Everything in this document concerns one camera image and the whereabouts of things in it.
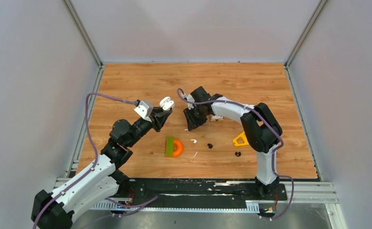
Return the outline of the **white earbud charging case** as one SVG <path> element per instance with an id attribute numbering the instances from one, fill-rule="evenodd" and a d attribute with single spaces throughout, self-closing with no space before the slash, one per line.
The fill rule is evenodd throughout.
<path id="1" fill-rule="evenodd" d="M 164 97 L 159 103 L 159 106 L 162 108 L 163 111 L 172 110 L 174 108 L 174 105 L 174 101 L 169 96 Z"/>

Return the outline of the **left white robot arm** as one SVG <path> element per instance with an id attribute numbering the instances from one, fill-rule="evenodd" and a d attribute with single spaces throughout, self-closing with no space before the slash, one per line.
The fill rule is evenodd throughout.
<path id="1" fill-rule="evenodd" d="M 119 168 L 132 156 L 130 148 L 151 129 L 159 132 L 173 112 L 172 108 L 138 108 L 147 117 L 133 124 L 117 120 L 107 144 L 85 169 L 51 192 L 37 193 L 31 215 L 35 229 L 69 229 L 100 201 L 129 193 L 129 178 Z"/>

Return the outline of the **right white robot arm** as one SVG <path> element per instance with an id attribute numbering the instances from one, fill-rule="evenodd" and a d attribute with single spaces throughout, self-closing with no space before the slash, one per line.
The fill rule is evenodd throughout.
<path id="1" fill-rule="evenodd" d="M 256 185 L 256 193 L 262 199 L 274 195 L 273 184 L 278 179 L 275 153 L 284 142 L 281 138 L 282 128 L 269 107 L 265 103 L 242 104 L 221 94 L 210 95 L 201 86 L 190 94 L 185 94 L 179 88 L 177 94 L 188 104 L 183 113 L 189 131 L 205 124 L 209 115 L 222 116 L 242 125 L 249 145 L 256 151 L 258 164 L 256 179 L 259 182 Z"/>

